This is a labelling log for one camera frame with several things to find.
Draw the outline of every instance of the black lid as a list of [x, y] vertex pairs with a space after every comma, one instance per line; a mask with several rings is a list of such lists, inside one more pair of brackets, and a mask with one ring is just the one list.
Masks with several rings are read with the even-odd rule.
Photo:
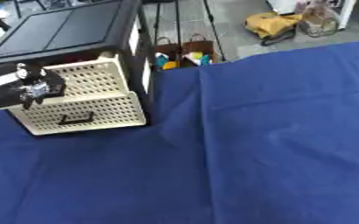
[[139, 0], [117, 0], [30, 15], [0, 38], [0, 63], [120, 50], [139, 5]]

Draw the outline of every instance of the robotic arm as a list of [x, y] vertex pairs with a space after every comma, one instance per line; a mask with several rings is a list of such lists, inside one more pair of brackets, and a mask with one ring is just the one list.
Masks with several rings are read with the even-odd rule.
[[26, 64], [0, 66], [0, 108], [22, 104], [28, 109], [33, 102], [62, 96], [65, 81], [56, 73]]

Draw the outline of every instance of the green object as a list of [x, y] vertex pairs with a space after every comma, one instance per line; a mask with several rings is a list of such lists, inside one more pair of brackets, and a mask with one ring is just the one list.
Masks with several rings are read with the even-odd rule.
[[210, 65], [211, 64], [210, 61], [211, 61], [211, 56], [209, 56], [209, 54], [206, 54], [201, 57], [201, 65], [202, 66]]

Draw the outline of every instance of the stand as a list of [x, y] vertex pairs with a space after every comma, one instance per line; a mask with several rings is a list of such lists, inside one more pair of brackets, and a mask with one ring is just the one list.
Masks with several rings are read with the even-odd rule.
[[[220, 38], [217, 34], [217, 30], [215, 27], [215, 18], [214, 15], [212, 14], [210, 8], [209, 8], [209, 4], [208, 4], [208, 0], [203, 0], [203, 4], [205, 7], [205, 10], [208, 14], [208, 20], [212, 26], [212, 30], [214, 32], [215, 35], [215, 39], [216, 39], [216, 43], [218, 45], [219, 51], [221, 53], [222, 56], [222, 61], [227, 61], [225, 53], [223, 51], [222, 48], [222, 43], [220, 41]], [[156, 15], [156, 19], [155, 19], [155, 25], [154, 25], [154, 29], [155, 29], [155, 39], [154, 39], [154, 45], [157, 46], [158, 45], [158, 32], [159, 32], [159, 22], [160, 22], [160, 11], [161, 11], [161, 3], [158, 3], [157, 6], [157, 15]], [[179, 0], [175, 0], [175, 12], [176, 12], [176, 29], [177, 29], [177, 40], [178, 40], [178, 53], [179, 56], [181, 56], [182, 54], [182, 40], [181, 40], [181, 27], [180, 27], [180, 4], [179, 4]]]

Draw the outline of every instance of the white cabinet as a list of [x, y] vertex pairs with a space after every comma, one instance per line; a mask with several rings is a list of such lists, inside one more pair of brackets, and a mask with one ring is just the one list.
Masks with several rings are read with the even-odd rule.
[[288, 14], [295, 11], [296, 0], [267, 0], [272, 9], [278, 14]]

